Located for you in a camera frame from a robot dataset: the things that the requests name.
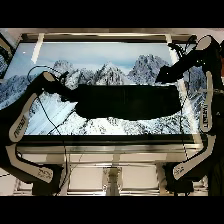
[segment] snow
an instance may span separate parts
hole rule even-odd
[[[78,69],[66,60],[56,61],[54,69],[60,73],[68,71],[65,85],[75,89],[79,84],[87,85],[151,85],[155,83],[160,68],[169,64],[163,59],[153,55],[140,55],[135,66],[125,75],[121,69],[108,62],[97,71]],[[189,82],[189,74],[184,73],[184,80]],[[14,76],[7,82],[0,84],[0,109],[15,102],[26,90],[28,85],[26,76]],[[190,76],[189,97],[198,122],[200,105],[205,94],[198,93],[199,88],[206,87],[206,79],[201,68],[192,68]],[[180,133],[180,111],[172,116],[152,120],[128,121],[117,118],[97,118],[87,120],[78,116],[75,112],[76,103],[61,102],[57,94],[43,93],[40,100],[50,120],[58,126],[62,135],[142,135],[142,134],[179,134]],[[185,134],[192,133],[187,120],[188,108],[183,111],[182,126]],[[30,120],[26,130],[27,135],[46,135],[54,129],[48,121],[43,109],[36,100],[30,109]],[[50,134],[58,135],[57,130]]]

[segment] gray sky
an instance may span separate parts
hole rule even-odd
[[[31,61],[36,43],[21,43],[5,78],[26,75],[35,65],[53,66],[57,60],[67,60],[75,68],[95,71],[112,62],[125,74],[133,68],[140,55],[152,54],[171,63],[167,45],[157,43],[43,43],[37,63]]]

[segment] snowy mountain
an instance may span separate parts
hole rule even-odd
[[[168,63],[153,55],[141,55],[135,66],[126,76],[112,63],[105,64],[95,73],[85,68],[78,69],[65,60],[55,62],[54,69],[60,73],[68,71],[65,85],[75,89],[79,84],[87,85],[159,85],[155,84],[156,77],[162,66]],[[200,68],[193,68],[190,76],[189,95],[195,114],[198,116],[202,94],[196,92],[200,87],[206,86],[206,80]],[[188,73],[184,74],[184,80],[189,82]],[[0,109],[7,107],[18,99],[28,85],[26,76],[14,76],[6,83],[0,84]],[[117,118],[98,118],[87,120],[75,113],[76,103],[61,102],[57,94],[43,93],[40,100],[51,121],[58,127],[62,135],[139,135],[139,134],[178,134],[180,133],[180,112],[153,120],[128,121]],[[44,114],[40,103],[36,100],[30,110],[29,126],[26,134],[46,135],[54,126],[50,124]],[[191,133],[186,116],[183,116],[182,125],[185,134]],[[50,134],[59,134],[53,130]]]

